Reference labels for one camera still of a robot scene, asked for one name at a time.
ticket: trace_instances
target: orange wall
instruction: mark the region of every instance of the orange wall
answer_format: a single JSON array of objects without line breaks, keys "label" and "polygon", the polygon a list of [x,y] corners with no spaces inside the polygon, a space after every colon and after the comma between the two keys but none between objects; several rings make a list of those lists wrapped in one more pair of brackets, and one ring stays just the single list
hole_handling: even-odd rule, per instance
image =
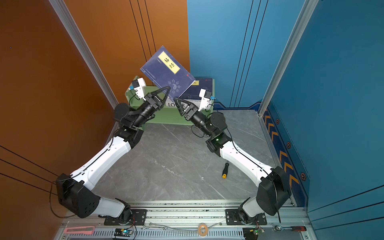
[{"label": "orange wall", "polygon": [[119,102],[140,68],[164,45],[188,71],[186,0],[65,0]]},{"label": "orange wall", "polygon": [[[0,145],[53,173],[70,174],[104,146],[113,109],[49,1],[3,0],[0,9]],[[2,148],[0,159],[56,178]],[[51,239],[61,219],[49,210],[49,182],[4,161],[0,173],[43,190],[0,175],[1,238]],[[52,203],[65,214],[56,196]]]}]

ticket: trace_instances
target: pink object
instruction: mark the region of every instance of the pink object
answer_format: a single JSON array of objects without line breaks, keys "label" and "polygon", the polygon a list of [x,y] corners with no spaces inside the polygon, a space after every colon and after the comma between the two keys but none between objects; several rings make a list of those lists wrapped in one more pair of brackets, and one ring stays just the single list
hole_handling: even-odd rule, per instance
[{"label": "pink object", "polygon": [[92,235],[95,231],[94,226],[86,226],[86,227],[67,227],[64,229],[64,233],[66,234],[86,234],[86,235]]}]

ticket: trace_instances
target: book cover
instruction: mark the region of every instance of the book cover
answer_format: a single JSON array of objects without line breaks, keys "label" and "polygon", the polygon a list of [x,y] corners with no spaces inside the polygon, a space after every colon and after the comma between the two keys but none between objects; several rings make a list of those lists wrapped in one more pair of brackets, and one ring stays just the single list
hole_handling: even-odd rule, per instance
[{"label": "book cover", "polygon": [[168,98],[180,97],[195,78],[162,46],[140,69],[158,88],[170,86]]},{"label": "book cover", "polygon": [[199,97],[200,89],[213,92],[213,79],[212,78],[196,78],[195,82],[180,96],[185,100],[201,100]]}]

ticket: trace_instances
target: blue wall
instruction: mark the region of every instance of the blue wall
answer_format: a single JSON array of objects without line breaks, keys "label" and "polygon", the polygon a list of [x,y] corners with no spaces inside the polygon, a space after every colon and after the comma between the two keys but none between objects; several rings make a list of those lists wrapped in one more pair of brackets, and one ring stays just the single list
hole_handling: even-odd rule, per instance
[{"label": "blue wall", "polygon": [[309,174],[320,240],[377,239],[383,223],[370,219],[384,217],[384,187],[360,194],[384,184],[383,29],[384,1],[319,1],[272,98]]},{"label": "blue wall", "polygon": [[188,0],[192,75],[215,78],[216,98],[225,107],[260,101],[303,3]]}]

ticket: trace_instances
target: black mounting plate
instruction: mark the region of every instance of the black mounting plate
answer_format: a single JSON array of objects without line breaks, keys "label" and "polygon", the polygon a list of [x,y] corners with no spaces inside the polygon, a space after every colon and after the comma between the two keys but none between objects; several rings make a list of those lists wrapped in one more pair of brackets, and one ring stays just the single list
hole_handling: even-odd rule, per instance
[{"label": "black mounting plate", "polygon": [[[226,215],[227,225],[245,225],[240,220],[238,209],[226,209],[225,215]],[[256,220],[249,225],[256,225],[256,221],[259,225],[267,224],[265,213],[260,213],[256,215],[255,219]]]},{"label": "black mounting plate", "polygon": [[[135,225],[144,226],[145,219],[147,218],[146,209],[131,209],[132,217],[135,216]],[[104,226],[116,226],[119,225],[116,218],[107,216],[104,221]],[[131,226],[132,222],[127,223],[126,226]]]}]

